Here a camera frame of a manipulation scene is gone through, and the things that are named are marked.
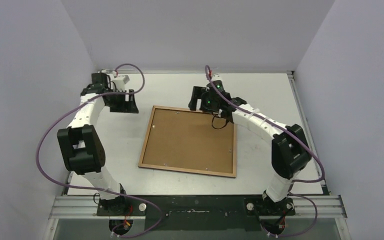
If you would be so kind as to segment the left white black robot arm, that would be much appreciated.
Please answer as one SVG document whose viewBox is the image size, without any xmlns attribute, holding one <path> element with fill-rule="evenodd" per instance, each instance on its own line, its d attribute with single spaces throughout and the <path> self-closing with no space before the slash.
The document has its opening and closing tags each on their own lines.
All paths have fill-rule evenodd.
<svg viewBox="0 0 384 240">
<path fill-rule="evenodd" d="M 95 124 L 105 107 L 113 113 L 139 112 L 133 89 L 126 89 L 130 78 L 116 71 L 92 73 L 91 84 L 80 94 L 80 108 L 67 128 L 59 129 L 57 140 L 68 171 L 88 180 L 98 189 L 98 212 L 121 216 L 131 210 L 126 190 L 106 168 L 106 153 Z"/>
</svg>

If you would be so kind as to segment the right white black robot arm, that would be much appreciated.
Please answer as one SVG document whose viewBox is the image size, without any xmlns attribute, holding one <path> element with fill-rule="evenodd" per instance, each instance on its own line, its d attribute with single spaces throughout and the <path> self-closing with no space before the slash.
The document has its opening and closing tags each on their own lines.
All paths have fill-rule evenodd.
<svg viewBox="0 0 384 240">
<path fill-rule="evenodd" d="M 294 180 L 312 156 L 302 127 L 278 123 L 240 97 L 231 97 L 220 80 L 194 86 L 188 107 L 247 128 L 271 146 L 274 175 L 262 194 L 262 211 L 267 215 L 288 214 L 294 209 L 288 199 Z"/>
</svg>

